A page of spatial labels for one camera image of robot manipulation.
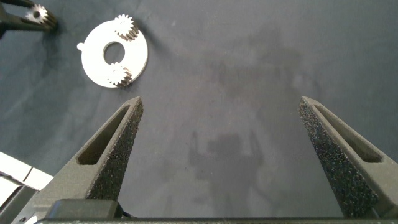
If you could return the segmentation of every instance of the white circular plate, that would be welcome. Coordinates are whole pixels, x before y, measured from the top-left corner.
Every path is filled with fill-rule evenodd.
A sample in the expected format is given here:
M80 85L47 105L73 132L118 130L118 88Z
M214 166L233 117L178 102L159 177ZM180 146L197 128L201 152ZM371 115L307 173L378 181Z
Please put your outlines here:
M126 41L115 33L115 27L114 21L104 22L88 34L84 43L77 45L81 50L81 62L87 76L98 85L108 88L117 87L108 80L113 74L110 64L104 59L104 51L108 45L115 42L123 45L124 58L120 64L132 75L128 84L141 74L148 59L148 46L142 32L135 40Z

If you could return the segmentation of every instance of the gear teeth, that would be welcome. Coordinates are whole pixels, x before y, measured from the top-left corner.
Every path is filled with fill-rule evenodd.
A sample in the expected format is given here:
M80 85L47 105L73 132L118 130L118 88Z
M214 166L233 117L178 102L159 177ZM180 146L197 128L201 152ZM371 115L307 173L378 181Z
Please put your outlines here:
M111 64L111 68L111 76L108 78L110 84L113 84L117 87L124 87L131 82L132 74L126 67L116 62Z
M132 41L138 37L138 29L128 15L122 14L114 18L116 23L115 33L125 41Z
M26 14L26 18L32 22L43 24L53 29L57 26L57 19L55 16L39 4L35 4L31 7Z

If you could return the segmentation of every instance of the black foam grip pad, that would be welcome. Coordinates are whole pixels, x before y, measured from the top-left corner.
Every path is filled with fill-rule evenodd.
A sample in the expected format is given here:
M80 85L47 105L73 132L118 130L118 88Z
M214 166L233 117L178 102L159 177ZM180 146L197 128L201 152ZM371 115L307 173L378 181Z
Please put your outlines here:
M329 135L306 99L300 115L323 170L346 217L363 217L377 204L377 194Z

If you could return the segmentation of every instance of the dark gray tablecloth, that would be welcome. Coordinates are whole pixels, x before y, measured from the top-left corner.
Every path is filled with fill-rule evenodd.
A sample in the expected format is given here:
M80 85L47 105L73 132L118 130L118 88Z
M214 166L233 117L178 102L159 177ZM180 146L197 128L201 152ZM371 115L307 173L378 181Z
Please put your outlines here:
M398 160L397 1L38 2L60 33L0 41L0 151L55 175L141 96L119 198L137 217L341 216L302 95ZM76 45L123 13L141 25L148 65L129 89L107 89Z

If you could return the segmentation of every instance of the center hole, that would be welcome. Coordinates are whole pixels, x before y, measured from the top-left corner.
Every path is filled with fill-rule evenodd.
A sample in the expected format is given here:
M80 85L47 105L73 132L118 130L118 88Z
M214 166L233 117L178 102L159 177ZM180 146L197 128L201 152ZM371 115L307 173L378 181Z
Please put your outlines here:
M33 12L33 17L38 18L40 16L40 13L38 11Z
M121 62L124 58L124 47L120 43L109 44L104 51L105 62L112 64L115 62Z

